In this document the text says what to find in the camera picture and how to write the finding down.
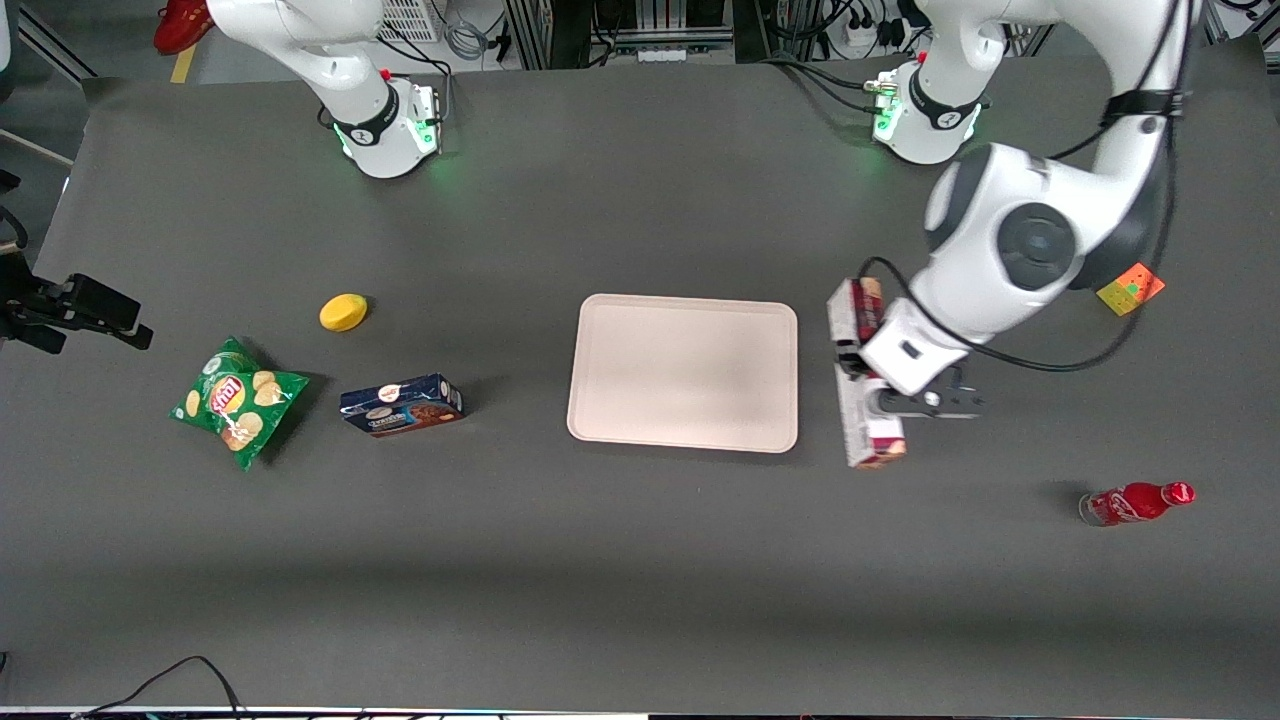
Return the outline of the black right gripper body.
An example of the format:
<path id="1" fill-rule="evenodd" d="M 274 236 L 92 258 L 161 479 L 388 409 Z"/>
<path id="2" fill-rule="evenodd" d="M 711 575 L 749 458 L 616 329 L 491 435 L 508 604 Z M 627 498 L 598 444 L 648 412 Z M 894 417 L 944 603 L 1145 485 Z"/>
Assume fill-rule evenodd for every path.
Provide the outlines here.
<path id="1" fill-rule="evenodd" d="M 140 302 L 88 275 L 37 277 L 22 255 L 1 261 L 3 314 L 19 325 L 134 328 Z"/>

